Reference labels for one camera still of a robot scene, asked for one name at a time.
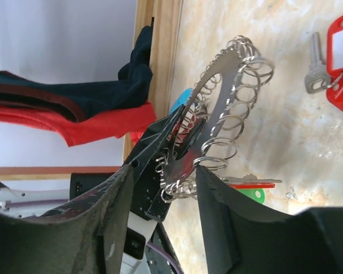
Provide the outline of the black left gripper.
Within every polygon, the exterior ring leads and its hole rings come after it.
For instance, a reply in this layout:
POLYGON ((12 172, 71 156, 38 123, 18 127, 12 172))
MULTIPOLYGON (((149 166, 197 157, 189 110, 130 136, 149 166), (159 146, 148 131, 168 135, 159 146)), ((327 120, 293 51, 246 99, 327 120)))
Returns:
MULTIPOLYGON (((152 123, 123 164, 132 168, 134 177, 139 177, 133 188, 131 212, 145 220, 161 223, 168 213, 170 204, 161 199, 160 175, 155 171, 157 163, 153 159, 168 143, 167 137, 180 121, 184 108, 181 105, 172 114, 152 123)), ((178 156, 184 156, 189 151, 205 123, 205 119, 199 119, 184 136, 177 149, 178 156)))

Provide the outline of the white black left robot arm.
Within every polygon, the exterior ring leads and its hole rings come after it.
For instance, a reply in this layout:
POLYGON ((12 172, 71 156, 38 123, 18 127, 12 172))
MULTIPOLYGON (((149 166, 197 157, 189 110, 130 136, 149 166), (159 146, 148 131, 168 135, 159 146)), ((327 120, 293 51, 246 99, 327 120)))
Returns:
POLYGON ((170 182, 176 136, 198 119, 181 106, 151 124, 121 169, 87 192, 40 216, 0 213, 0 273, 119 273, 130 211, 163 221, 169 203, 196 197, 188 173, 170 182))

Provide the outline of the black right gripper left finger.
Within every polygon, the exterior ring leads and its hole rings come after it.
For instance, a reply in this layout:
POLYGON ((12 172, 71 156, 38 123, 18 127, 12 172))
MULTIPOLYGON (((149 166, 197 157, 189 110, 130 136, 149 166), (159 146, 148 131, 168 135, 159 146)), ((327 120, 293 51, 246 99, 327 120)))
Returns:
POLYGON ((132 192, 123 166, 39 217, 0 214, 0 273, 119 273, 132 192))

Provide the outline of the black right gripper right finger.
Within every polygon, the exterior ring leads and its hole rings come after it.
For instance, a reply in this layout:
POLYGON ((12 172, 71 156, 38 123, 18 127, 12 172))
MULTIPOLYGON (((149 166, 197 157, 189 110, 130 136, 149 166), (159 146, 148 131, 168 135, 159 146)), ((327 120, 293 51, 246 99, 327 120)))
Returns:
POLYGON ((196 172, 209 273, 343 273, 343 207, 276 211, 196 172))

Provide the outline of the green key tag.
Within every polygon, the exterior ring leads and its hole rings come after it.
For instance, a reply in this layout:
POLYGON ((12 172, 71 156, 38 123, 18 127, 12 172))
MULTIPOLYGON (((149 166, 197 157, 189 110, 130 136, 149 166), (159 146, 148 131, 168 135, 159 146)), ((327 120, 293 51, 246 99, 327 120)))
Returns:
POLYGON ((265 202, 265 192, 262 188, 241 189, 239 191, 260 204, 265 202))

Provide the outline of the steel key ring disc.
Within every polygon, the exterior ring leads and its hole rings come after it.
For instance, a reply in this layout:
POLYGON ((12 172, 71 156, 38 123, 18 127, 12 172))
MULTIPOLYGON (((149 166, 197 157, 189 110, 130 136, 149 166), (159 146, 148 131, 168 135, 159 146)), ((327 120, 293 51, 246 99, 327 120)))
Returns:
POLYGON ((230 40, 202 72, 194 85, 180 121, 168 136, 168 143, 156 157, 161 199, 197 197, 193 177, 199 165, 211 171, 224 170, 237 154, 236 141, 257 103, 261 88, 274 75, 274 64, 262 57, 253 42, 243 35, 230 40), (177 149, 199 119, 206 123, 184 156, 177 149))

